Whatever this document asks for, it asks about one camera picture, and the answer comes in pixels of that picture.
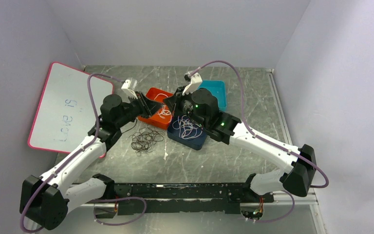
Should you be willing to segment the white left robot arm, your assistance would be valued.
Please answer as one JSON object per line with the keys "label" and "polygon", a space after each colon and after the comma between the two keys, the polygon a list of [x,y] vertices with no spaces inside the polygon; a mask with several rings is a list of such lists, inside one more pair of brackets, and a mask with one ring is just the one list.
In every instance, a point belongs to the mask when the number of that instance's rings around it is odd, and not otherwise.
{"label": "white left robot arm", "polygon": [[162,103],[136,92],[130,102],[123,102],[117,94],[104,98],[95,126],[69,155],[41,176],[29,176],[23,184],[19,212],[20,227],[32,233],[24,224],[28,218],[42,229],[53,230],[66,215],[90,201],[118,202],[115,183],[111,178],[96,174],[84,183],[72,183],[96,159],[105,154],[122,136],[121,127],[139,116],[151,117],[162,108]]}

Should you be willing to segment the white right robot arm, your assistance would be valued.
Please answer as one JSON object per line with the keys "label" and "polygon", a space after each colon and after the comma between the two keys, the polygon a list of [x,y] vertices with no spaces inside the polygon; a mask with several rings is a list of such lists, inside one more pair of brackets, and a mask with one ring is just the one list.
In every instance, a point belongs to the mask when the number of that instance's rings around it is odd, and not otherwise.
{"label": "white right robot arm", "polygon": [[204,88],[187,95],[178,88],[163,102],[176,116],[185,115],[199,125],[211,139],[249,150],[278,167],[269,173],[250,176],[249,185],[243,189],[247,201],[254,202],[261,195],[276,191],[307,196],[316,172],[311,165],[316,161],[311,146],[291,146],[247,128],[243,120],[221,111],[217,99]]}

